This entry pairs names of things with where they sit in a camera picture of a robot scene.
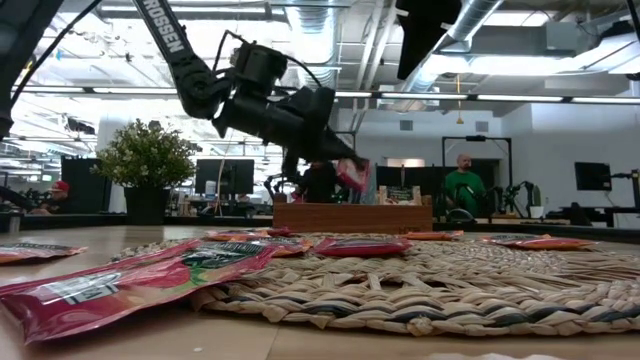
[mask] bald man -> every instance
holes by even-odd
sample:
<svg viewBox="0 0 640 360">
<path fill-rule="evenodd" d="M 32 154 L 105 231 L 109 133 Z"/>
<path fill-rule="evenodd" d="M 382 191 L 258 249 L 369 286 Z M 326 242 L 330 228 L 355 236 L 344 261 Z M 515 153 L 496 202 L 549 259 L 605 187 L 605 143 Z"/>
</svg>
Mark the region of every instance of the bald man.
<svg viewBox="0 0 640 360">
<path fill-rule="evenodd" d="M 484 184 L 480 176 L 471 172 L 471 156 L 460 154 L 457 163 L 458 169 L 447 175 L 444 182 L 447 191 L 447 204 L 450 208 L 463 208 L 477 217 L 479 214 L 478 201 L 467 187 L 475 195 L 483 195 L 485 193 Z"/>
</svg>

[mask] white wall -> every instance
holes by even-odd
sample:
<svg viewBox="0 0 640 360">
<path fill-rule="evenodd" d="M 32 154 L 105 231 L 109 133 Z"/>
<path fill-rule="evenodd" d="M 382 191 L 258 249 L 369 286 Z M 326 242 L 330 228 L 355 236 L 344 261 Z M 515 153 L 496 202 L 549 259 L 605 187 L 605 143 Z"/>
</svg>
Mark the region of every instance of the white wall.
<svg viewBox="0 0 640 360">
<path fill-rule="evenodd" d="M 400 131 L 400 120 L 413 120 L 413 131 Z M 476 121 L 488 121 L 489 132 L 485 136 L 501 136 L 501 119 L 488 111 L 463 111 L 464 124 L 457 124 L 457 112 L 442 115 L 439 112 L 411 112 L 399 114 L 392 111 L 368 110 L 356 138 L 356 149 L 362 157 L 378 164 L 385 158 L 424 159 L 427 166 L 442 163 L 441 138 L 443 136 L 468 136 L 476 133 Z M 455 164 L 461 153 L 475 158 L 503 159 L 504 152 L 492 142 L 467 143 L 447 141 L 447 165 Z"/>
<path fill-rule="evenodd" d="M 529 180 L 542 192 L 546 210 L 578 202 L 582 206 L 633 206 L 628 180 L 613 191 L 578 191 L 575 162 L 609 163 L 612 173 L 640 168 L 638 109 L 634 106 L 529 104 L 503 118 L 513 138 L 514 182 Z M 636 215 L 619 215 L 618 227 L 638 227 Z"/>
</svg>

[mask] snack bag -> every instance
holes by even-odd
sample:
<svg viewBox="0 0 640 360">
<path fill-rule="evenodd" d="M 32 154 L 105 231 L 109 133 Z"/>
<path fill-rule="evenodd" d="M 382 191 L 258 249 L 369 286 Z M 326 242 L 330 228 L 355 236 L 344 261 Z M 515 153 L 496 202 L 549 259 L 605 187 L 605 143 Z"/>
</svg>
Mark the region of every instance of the snack bag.
<svg viewBox="0 0 640 360">
<path fill-rule="evenodd" d="M 284 237 L 289 237 L 293 235 L 291 230 L 289 230 L 289 228 L 286 226 L 280 227 L 280 228 L 267 229 L 267 234 L 269 234 L 269 236 L 284 236 Z"/>
<path fill-rule="evenodd" d="M 22 324 L 27 344 L 56 339 L 261 269 L 275 250 L 192 240 L 160 253 L 1 287 L 0 304 Z"/>
<path fill-rule="evenodd" d="M 519 241 L 513 246 L 532 250 L 575 250 L 595 244 L 595 242 L 589 240 L 550 237 L 546 239 Z"/>
<path fill-rule="evenodd" d="M 44 245 L 32 243 L 0 244 L 0 264 L 27 259 L 46 259 L 71 256 L 87 250 L 86 247 Z"/>
<path fill-rule="evenodd" d="M 491 236 L 483 236 L 481 239 L 485 242 L 496 244 L 496 245 L 504 245 L 511 246 L 516 245 L 520 241 L 529 241 L 529 240 L 542 240 L 550 238 L 549 235 L 512 235 L 512 234 L 501 234 L 501 235 L 491 235 Z"/>
<path fill-rule="evenodd" d="M 207 231 L 207 240 L 215 241 L 249 240 L 267 236 L 269 236 L 267 230 Z"/>
<path fill-rule="evenodd" d="M 559 238 L 549 235 L 502 235 L 502 239 L 496 241 L 495 238 L 498 236 L 489 237 L 492 238 L 490 241 L 499 245 L 530 250 L 571 250 L 596 244 L 589 240 Z"/>
<path fill-rule="evenodd" d="M 464 231 L 430 231 L 430 232 L 410 232 L 402 237 L 409 240 L 436 240 L 448 241 L 458 236 L 464 235 Z"/>
<path fill-rule="evenodd" d="M 358 170 L 353 160 L 342 159 L 338 162 L 336 173 L 338 178 L 348 187 L 363 192 L 367 188 L 371 167 L 366 161 L 364 170 Z"/>
<path fill-rule="evenodd" d="M 314 252 L 325 256 L 375 257 L 399 254 L 410 247 L 411 242 L 402 238 L 389 238 L 385 240 L 373 240 L 370 238 L 327 238 L 314 248 Z"/>
<path fill-rule="evenodd" d="M 231 241 L 247 242 L 249 244 L 256 244 L 260 246 L 276 247 L 277 250 L 273 255 L 273 257 L 302 254 L 307 252 L 307 250 L 309 250 L 313 246 L 313 242 L 309 239 L 287 238 L 287 237 L 268 237 L 268 238 L 261 238 L 261 239 L 231 240 Z"/>
</svg>

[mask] black plant pot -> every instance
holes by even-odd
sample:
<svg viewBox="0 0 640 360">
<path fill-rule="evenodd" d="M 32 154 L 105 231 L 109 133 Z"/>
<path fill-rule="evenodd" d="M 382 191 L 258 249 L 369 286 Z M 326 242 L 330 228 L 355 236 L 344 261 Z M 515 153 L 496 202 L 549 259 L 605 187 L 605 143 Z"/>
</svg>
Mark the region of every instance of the black plant pot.
<svg viewBox="0 0 640 360">
<path fill-rule="evenodd" d="M 129 225 L 162 225 L 169 190 L 155 187 L 125 188 Z"/>
</svg>

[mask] green leafy plant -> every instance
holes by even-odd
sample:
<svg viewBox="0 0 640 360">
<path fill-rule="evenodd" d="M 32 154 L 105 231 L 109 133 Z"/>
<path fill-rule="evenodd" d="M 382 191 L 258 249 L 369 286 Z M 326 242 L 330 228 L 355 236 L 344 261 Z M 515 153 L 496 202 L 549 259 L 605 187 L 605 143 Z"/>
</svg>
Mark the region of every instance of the green leafy plant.
<svg viewBox="0 0 640 360">
<path fill-rule="evenodd" d="M 101 164 L 92 171 L 126 187 L 176 186 L 195 171 L 190 145 L 177 130 L 136 120 L 117 130 L 107 148 L 97 152 Z"/>
</svg>

